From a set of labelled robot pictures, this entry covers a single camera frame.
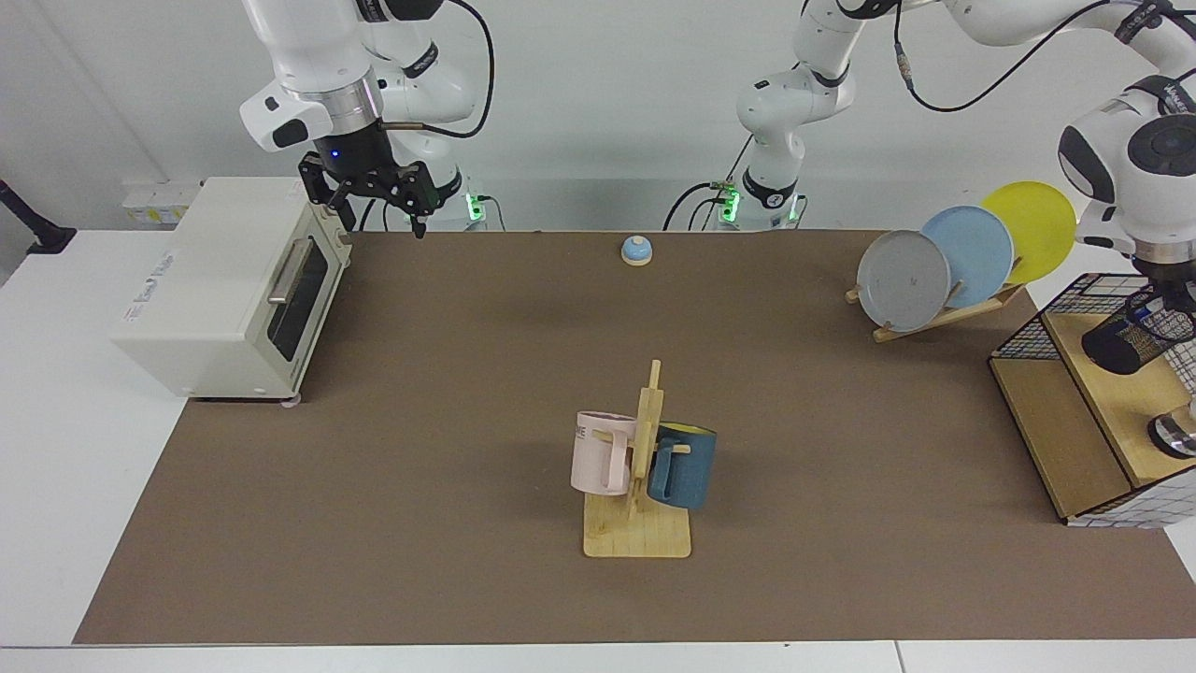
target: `pink mug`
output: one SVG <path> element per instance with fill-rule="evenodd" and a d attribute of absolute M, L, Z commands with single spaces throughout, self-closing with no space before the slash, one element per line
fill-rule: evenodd
<path fill-rule="evenodd" d="M 628 443 L 635 438 L 635 420 L 618 414 L 578 414 L 573 439 L 573 488 L 596 496 L 622 496 L 631 482 Z"/>

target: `brown table mat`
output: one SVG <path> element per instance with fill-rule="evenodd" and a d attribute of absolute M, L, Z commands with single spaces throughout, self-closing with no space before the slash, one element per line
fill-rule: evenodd
<path fill-rule="evenodd" d="M 878 347 L 875 233 L 356 238 L 304 404 L 188 404 L 78 643 L 1196 637 L 1161 531 L 1060 525 L 989 351 L 1006 310 Z M 574 415 L 719 455 L 687 561 L 581 555 Z"/>

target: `yellow plate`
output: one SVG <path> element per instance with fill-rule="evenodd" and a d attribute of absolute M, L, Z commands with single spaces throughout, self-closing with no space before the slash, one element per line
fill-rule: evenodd
<path fill-rule="evenodd" d="M 1001 218 L 1013 237 L 1015 257 L 1008 282 L 1038 280 L 1063 263 L 1075 243 L 1075 208 L 1043 182 L 1014 182 L 989 194 L 982 207 Z"/>

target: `white toaster oven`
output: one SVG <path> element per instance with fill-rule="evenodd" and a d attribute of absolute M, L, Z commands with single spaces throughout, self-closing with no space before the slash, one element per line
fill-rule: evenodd
<path fill-rule="evenodd" d="M 299 394 L 350 245 L 289 177 L 213 177 L 111 331 L 176 396 Z"/>

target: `power outlet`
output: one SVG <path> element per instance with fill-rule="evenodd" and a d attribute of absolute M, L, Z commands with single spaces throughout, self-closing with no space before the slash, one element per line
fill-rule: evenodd
<path fill-rule="evenodd" d="M 200 185 L 190 182 L 127 186 L 129 195 L 122 207 L 129 219 L 141 225 L 163 228 L 173 228 L 200 192 Z"/>

